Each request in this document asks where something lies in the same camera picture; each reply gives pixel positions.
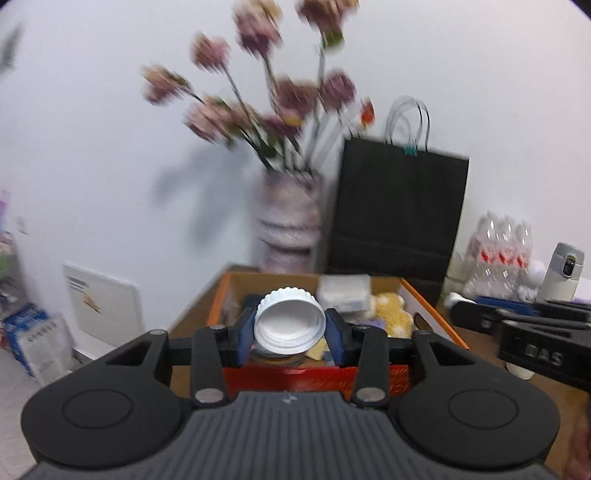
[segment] white floor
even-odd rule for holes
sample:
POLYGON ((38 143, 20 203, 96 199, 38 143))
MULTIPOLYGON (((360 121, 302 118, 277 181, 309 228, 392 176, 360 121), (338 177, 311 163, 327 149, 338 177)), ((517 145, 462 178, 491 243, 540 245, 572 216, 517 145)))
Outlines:
POLYGON ((0 349, 0 480, 20 478, 34 464, 21 432, 21 410, 37 382, 12 354, 0 349))

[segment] black paper bag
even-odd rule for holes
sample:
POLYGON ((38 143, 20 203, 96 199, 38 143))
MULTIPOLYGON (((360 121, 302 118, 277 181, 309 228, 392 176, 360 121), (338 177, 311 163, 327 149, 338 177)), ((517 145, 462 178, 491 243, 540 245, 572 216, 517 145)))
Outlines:
POLYGON ((467 173, 467 158, 347 140, 328 272, 404 277, 436 302, 456 241, 467 173))

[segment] water bottle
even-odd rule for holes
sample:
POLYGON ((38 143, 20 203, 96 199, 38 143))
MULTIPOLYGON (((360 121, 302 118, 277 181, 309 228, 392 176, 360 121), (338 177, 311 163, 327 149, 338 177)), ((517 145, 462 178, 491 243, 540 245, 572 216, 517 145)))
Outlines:
POLYGON ((523 222, 515 229, 515 240, 517 244, 517 266, 521 271, 526 271, 534 250, 534 241, 531 237, 529 223, 523 222))
POLYGON ((492 295, 496 283, 494 264, 498 256, 495 232, 497 222, 496 216, 489 213, 478 234, 476 263, 463 289, 467 298, 492 295))
POLYGON ((466 249, 466 259, 476 259, 478 257, 478 252, 480 250, 480 239, 485 234, 486 229, 488 228, 488 223, 495 217, 495 214, 492 213, 490 210, 487 211, 486 215, 482 215, 478 220, 478 226, 476 227, 476 231, 470 237, 468 242, 468 248, 466 249))
POLYGON ((492 296, 511 299, 517 280, 517 245, 515 243, 514 220, 506 216, 495 229, 498 261, 495 264, 495 285, 492 296))

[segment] white electrical panel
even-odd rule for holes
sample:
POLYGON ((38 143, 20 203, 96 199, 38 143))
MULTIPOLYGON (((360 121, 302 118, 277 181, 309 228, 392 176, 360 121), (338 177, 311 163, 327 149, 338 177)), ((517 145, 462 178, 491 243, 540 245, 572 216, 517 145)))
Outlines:
POLYGON ((72 309, 83 332, 113 346, 144 333, 135 285, 64 265, 72 309))

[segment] flower vase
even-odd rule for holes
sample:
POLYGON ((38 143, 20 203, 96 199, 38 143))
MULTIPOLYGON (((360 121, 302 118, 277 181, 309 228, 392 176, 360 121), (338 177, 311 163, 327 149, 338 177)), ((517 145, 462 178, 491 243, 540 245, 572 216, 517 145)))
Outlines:
POLYGON ((320 241, 322 178, 307 172, 267 171, 262 186, 260 238, 263 273, 314 271, 320 241))

